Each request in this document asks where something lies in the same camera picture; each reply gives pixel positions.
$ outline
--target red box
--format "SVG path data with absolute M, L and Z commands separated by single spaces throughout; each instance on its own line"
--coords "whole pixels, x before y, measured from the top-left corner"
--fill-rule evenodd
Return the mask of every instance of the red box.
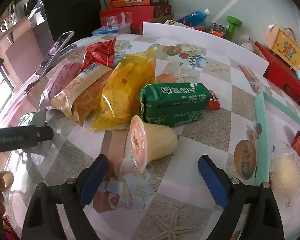
M 132 12 L 131 32 L 140 34 L 143 22 L 150 21 L 160 16 L 171 14 L 171 5 L 150 5 L 150 6 L 129 6 L 122 8 L 114 8 L 99 12 L 101 17 L 108 17 L 120 14 L 122 12 Z
M 300 81 L 296 74 L 281 58 L 273 55 L 271 50 L 258 42 L 255 45 L 269 62 L 269 66 L 263 76 L 283 90 L 300 106 Z

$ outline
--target glass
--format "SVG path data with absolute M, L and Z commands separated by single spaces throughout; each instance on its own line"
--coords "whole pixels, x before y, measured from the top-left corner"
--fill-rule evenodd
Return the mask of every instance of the glass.
M 4 24 L 1 26 L 1 31 L 6 32 L 10 29 L 13 25 L 17 23 L 15 14 L 10 14 L 8 17 L 4 19 Z

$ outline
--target toy box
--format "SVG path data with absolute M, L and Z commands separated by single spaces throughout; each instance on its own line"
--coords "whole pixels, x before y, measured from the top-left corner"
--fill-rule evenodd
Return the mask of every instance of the toy box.
M 291 31 L 294 40 L 285 33 L 287 29 Z M 300 68 L 300 47 L 291 28 L 273 25 L 266 32 L 265 44 L 295 71 Z

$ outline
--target yellow food package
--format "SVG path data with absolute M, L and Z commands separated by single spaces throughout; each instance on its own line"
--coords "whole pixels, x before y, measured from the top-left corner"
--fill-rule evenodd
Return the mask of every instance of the yellow food package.
M 100 93 L 94 111 L 93 131 L 130 122 L 140 108 L 140 91 L 155 82 L 157 47 L 121 60 Z

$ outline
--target kettle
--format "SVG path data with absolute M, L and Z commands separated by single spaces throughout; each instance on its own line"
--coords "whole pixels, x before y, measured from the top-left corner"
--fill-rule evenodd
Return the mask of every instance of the kettle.
M 23 17 L 25 17 L 24 10 L 25 3 L 23 0 L 13 0 L 10 5 L 11 14 L 14 13 L 16 22 L 20 21 Z

